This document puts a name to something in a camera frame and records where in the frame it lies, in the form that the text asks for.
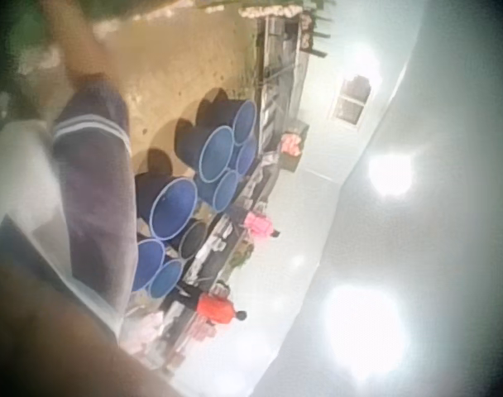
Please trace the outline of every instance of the concrete floor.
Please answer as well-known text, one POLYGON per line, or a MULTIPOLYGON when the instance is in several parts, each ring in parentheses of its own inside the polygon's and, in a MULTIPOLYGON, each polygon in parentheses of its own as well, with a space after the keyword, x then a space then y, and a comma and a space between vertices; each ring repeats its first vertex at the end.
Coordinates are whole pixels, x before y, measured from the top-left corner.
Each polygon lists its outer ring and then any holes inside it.
MULTIPOLYGON (((212 14, 187 8, 121 22, 104 37, 129 107, 136 174, 192 174, 175 156, 176 127, 194 123, 199 106, 217 95, 253 97, 255 33, 236 7, 212 14)), ((62 66, 30 73, 26 85, 49 122, 73 93, 62 66)))

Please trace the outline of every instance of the white stripe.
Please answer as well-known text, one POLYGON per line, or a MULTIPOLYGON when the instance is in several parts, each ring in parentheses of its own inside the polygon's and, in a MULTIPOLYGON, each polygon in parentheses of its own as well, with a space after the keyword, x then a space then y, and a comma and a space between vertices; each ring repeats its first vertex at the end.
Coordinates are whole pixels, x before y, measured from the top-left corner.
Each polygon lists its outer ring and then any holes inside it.
POLYGON ((75 124, 73 126, 61 128, 61 129, 55 131, 55 135, 54 135, 53 139, 56 141, 57 139, 59 139, 61 136, 65 135, 65 134, 69 134, 71 132, 81 132, 85 128, 97 128, 101 131, 110 132, 112 135, 121 139, 125 143, 125 147, 127 148, 128 154, 129 155, 132 154, 131 149, 130 149, 130 141, 129 141, 128 137, 124 136, 121 132, 119 132, 113 128, 110 128, 109 126, 102 124, 100 122, 80 122, 79 124, 75 124))
POLYGON ((128 134, 123 130, 118 124, 113 122, 112 120, 99 116, 97 114, 83 114, 82 116, 77 116, 77 117, 72 117, 68 120, 64 120, 63 122, 60 122, 55 126, 56 130, 59 130, 61 128, 65 128, 67 126, 79 123, 79 122, 101 122, 103 124, 108 125, 111 128, 115 128, 116 130, 119 130, 124 136, 128 136, 128 134))

